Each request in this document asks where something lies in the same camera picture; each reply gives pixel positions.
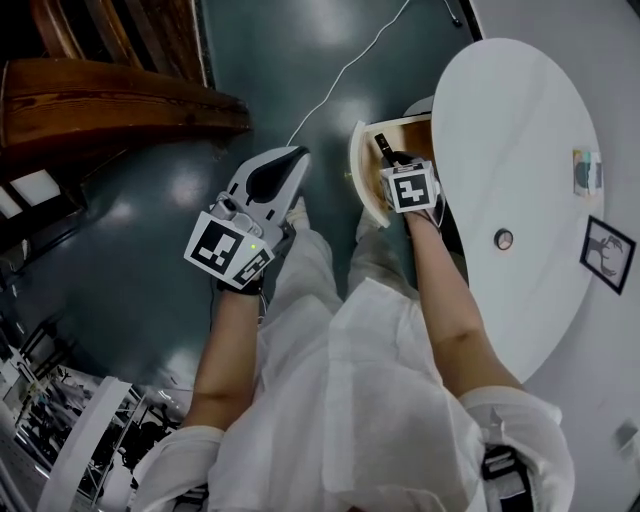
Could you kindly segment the person's right forearm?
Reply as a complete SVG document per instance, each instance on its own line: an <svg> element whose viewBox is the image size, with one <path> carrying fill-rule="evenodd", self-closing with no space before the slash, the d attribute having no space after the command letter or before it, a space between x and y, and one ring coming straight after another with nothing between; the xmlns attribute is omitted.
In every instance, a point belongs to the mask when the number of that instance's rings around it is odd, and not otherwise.
<svg viewBox="0 0 640 512"><path fill-rule="evenodd" d="M436 226L423 214L408 213L405 220L421 309L444 386L456 397L491 386L519 389L521 383L496 355L474 297Z"/></svg>

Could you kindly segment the person in white coat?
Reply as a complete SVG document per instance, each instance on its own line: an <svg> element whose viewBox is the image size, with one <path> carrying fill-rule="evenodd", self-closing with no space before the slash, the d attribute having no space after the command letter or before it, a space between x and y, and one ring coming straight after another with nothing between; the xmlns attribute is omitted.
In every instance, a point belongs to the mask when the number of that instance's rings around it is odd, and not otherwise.
<svg viewBox="0 0 640 512"><path fill-rule="evenodd" d="M481 465L513 448L535 512L568 512L573 462L558 408L491 386L453 396L420 308L342 307L263 328L254 403L229 429L187 427L136 473L133 512L487 512Z"/></svg>

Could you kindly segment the white metal rack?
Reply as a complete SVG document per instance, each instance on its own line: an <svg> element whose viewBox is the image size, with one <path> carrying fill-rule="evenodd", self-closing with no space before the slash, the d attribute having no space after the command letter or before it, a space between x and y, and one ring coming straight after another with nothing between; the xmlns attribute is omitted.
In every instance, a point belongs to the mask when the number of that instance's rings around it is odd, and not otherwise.
<svg viewBox="0 0 640 512"><path fill-rule="evenodd" d="M0 314L0 512L130 512L136 467L186 414L190 391L74 370L74 348Z"/></svg>

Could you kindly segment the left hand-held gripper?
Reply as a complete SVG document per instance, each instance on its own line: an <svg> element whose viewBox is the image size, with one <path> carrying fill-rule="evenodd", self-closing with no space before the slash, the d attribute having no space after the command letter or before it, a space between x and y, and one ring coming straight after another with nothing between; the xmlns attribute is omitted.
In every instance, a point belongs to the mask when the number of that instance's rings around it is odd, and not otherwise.
<svg viewBox="0 0 640 512"><path fill-rule="evenodd" d="M208 211L200 213L184 259L241 291L275 259L288 210L311 169L303 146L268 150L244 161Z"/></svg>

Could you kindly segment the person's white shoe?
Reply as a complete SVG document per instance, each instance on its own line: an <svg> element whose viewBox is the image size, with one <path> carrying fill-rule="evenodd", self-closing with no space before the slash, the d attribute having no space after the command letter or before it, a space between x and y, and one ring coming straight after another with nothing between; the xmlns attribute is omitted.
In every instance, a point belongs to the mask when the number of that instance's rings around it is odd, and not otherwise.
<svg viewBox="0 0 640 512"><path fill-rule="evenodd" d="M309 227L309 217L307 214L306 204L302 196L297 199L295 205L287 212L286 220L296 229L299 227Z"/></svg>

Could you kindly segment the black picture frame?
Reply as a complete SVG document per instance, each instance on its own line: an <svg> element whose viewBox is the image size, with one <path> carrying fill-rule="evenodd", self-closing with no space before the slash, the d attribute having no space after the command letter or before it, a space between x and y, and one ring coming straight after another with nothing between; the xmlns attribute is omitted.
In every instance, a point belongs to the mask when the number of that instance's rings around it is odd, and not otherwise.
<svg viewBox="0 0 640 512"><path fill-rule="evenodd" d="M580 263L621 295L634 259L636 242L604 221L590 215Z"/></svg>

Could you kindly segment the small white green device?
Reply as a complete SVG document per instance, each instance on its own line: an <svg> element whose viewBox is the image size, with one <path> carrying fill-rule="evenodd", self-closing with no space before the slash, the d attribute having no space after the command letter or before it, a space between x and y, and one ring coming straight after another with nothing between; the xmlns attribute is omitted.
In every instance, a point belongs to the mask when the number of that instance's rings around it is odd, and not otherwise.
<svg viewBox="0 0 640 512"><path fill-rule="evenodd" d="M574 149L572 158L574 193L581 197L599 196L603 188L601 154Z"/></svg>

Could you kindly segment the wooden large drawer white front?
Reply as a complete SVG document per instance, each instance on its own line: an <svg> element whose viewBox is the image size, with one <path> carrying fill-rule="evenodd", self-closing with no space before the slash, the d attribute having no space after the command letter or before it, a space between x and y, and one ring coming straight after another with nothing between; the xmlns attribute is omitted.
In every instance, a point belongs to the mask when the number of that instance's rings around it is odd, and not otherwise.
<svg viewBox="0 0 640 512"><path fill-rule="evenodd" d="M394 151L405 152L435 163L431 114L402 117L366 124L358 121L349 143L349 165L352 180L363 208L383 227L390 225L390 207L380 183L383 154L375 136L385 136Z"/></svg>

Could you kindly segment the person's white trousers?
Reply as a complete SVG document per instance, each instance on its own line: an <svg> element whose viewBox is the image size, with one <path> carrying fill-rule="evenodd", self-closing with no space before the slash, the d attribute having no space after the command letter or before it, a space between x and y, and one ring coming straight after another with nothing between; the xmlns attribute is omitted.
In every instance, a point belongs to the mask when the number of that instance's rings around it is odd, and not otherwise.
<svg viewBox="0 0 640 512"><path fill-rule="evenodd" d="M326 240L301 220L296 236L276 279L274 296L262 326L300 312L308 324L325 312L348 315L372 311L377 315L401 303L417 301L418 292L407 281L400 261L381 225L364 212L356 228L356 248L351 258L347 298L338 295L332 252Z"/></svg>

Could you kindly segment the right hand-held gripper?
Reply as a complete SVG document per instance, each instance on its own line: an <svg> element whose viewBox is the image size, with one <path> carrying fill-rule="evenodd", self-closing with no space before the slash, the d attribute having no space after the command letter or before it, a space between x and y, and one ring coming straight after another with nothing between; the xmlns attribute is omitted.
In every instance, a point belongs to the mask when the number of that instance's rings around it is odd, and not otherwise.
<svg viewBox="0 0 640 512"><path fill-rule="evenodd" d="M428 210L436 207L441 186L431 161L418 160L401 151L393 151L393 167L380 171L384 197L396 213Z"/></svg>

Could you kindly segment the white curved desk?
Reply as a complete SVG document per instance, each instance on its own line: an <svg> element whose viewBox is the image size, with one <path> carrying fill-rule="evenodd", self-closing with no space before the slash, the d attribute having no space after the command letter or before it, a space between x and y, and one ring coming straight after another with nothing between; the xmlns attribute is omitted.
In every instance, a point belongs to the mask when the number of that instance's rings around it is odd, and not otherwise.
<svg viewBox="0 0 640 512"><path fill-rule="evenodd" d="M604 199L574 193L572 158L574 149L599 148L591 117L546 54L492 38L443 72L432 141L488 337L526 380L561 341L591 281L580 254ZM494 245L500 228L514 235L507 251Z"/></svg>

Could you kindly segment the small grey box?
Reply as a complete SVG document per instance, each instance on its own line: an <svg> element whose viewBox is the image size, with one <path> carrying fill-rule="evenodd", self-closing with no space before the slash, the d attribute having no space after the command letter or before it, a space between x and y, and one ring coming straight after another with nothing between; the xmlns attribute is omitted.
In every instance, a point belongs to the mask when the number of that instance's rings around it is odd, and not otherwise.
<svg viewBox="0 0 640 512"><path fill-rule="evenodd" d="M637 438L640 436L640 426L631 419L624 420L613 435L616 449L619 452L633 451Z"/></svg>

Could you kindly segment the wooden staircase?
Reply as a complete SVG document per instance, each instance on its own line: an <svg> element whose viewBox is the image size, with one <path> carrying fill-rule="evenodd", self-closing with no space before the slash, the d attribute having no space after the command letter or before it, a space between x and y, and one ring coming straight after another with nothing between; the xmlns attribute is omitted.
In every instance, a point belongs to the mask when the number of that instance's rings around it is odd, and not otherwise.
<svg viewBox="0 0 640 512"><path fill-rule="evenodd" d="M131 148L229 138L246 105L217 91L202 0L0 0L0 225Z"/></svg>

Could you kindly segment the person's left forearm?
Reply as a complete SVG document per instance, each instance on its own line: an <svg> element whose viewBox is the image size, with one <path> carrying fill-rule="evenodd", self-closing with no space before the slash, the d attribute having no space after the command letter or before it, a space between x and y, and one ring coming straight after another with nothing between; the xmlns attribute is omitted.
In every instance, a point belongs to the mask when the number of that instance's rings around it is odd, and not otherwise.
<svg viewBox="0 0 640 512"><path fill-rule="evenodd" d="M260 305L257 295L220 294L184 427L225 431L251 406Z"/></svg>

